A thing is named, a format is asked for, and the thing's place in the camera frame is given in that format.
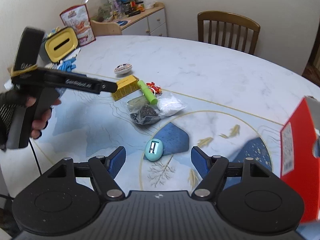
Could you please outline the person's left hand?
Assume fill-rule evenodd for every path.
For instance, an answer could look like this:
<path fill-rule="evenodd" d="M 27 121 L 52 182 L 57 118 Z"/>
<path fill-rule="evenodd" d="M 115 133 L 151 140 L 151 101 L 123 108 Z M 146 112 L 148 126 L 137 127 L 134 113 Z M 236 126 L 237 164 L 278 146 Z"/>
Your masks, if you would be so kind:
<path fill-rule="evenodd" d="M 60 93 L 53 88 L 38 90 L 34 95 L 16 89 L 1 93 L 1 151 L 25 148 L 29 138 L 41 137 L 52 107 L 60 103 Z"/>

